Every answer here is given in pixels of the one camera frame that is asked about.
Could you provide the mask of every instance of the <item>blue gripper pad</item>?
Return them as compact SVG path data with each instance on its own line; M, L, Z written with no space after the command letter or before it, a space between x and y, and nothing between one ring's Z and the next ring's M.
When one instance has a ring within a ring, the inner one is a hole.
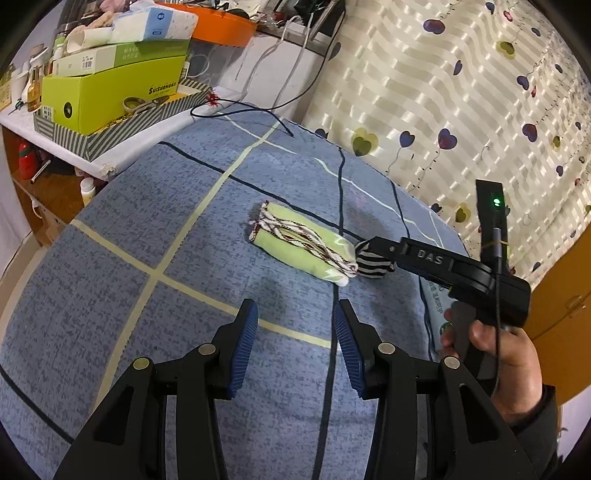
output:
M363 358L359 352L355 337L349 326L346 315L337 303L333 311L333 321L335 323L336 336L339 340L340 350L345 359L345 366L349 374L349 381L360 397L366 393L367 386L365 384Z
M242 388L244 375L246 375L246 367L248 367L248 360L251 357L252 345L255 341L257 327L258 306L254 301L250 301L245 314L242 332L240 333L240 337L238 338L236 348L232 355L230 381L228 383L228 394L230 398L234 398L236 392Z

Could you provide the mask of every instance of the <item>curtain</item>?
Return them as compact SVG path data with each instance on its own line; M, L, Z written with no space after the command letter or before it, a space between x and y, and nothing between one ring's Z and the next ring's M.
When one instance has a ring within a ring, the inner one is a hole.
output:
M502 182L532 286L589 223L589 81L527 0L363 0L304 126L420 199L480 252L475 180Z

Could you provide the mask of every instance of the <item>light green cloth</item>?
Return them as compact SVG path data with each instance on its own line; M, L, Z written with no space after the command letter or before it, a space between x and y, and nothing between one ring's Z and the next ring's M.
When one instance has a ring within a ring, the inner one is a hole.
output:
M264 209L265 206L267 211L278 219L291 220L314 230L328 248L334 250L334 252L338 253L344 260L355 262L355 248L342 236L310 222L307 218L293 210L267 202L262 205L261 210ZM310 244L310 242L306 241L299 235L293 234L291 231L285 231L282 228L279 228L279 230L281 233L297 238L302 243ZM288 242L278 239L276 236L263 230L258 225L255 225L250 240L277 260L280 260L291 267L303 270L321 280L334 282L341 287L344 287L349 283L349 277L346 274L322 261L320 258L315 257L304 248L291 245Z

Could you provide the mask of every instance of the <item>glass bottle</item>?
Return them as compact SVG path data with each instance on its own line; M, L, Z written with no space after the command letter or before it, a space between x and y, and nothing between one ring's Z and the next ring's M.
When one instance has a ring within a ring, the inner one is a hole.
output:
M41 106L41 80L39 79L39 67L35 67L32 73L31 86L27 90L27 110L34 112Z

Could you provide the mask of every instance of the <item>barcode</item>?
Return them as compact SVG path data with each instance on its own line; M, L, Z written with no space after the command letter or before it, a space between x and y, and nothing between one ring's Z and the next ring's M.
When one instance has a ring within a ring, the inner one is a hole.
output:
M92 68L92 57L82 57L82 70Z

